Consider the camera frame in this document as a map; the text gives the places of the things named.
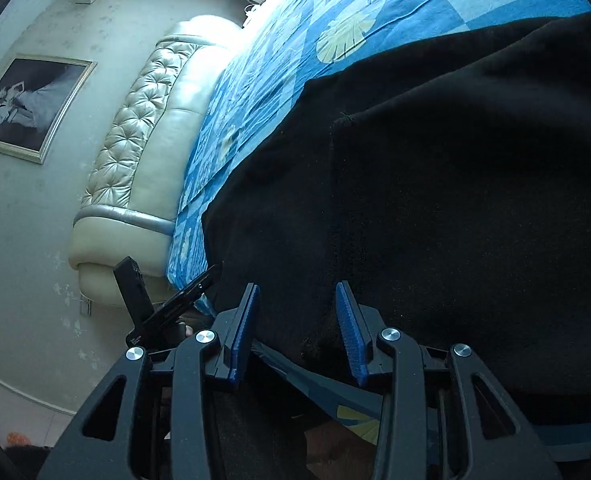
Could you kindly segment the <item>person's left hand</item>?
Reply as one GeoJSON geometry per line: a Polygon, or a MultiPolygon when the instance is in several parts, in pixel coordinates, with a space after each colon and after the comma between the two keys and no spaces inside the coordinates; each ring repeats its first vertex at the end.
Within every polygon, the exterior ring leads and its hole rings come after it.
{"type": "Polygon", "coordinates": [[[201,330],[209,330],[214,318],[199,312],[187,312],[179,317],[179,323],[184,325],[184,336],[193,337],[201,330]]]}

